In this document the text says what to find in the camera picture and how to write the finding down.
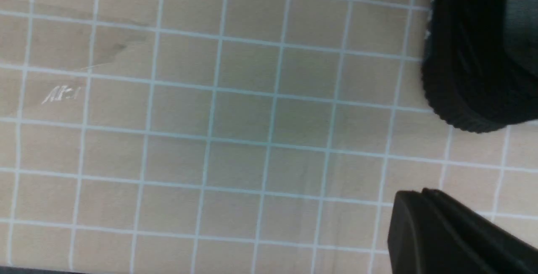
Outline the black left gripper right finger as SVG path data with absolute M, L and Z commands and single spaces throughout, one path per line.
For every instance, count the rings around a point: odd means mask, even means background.
M 424 188 L 463 241 L 500 274 L 536 274 L 538 252 L 441 190 Z

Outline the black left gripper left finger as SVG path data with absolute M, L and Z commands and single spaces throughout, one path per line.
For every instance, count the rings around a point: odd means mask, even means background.
M 419 192 L 396 193 L 388 232 L 394 274 L 465 274 L 467 256 Z

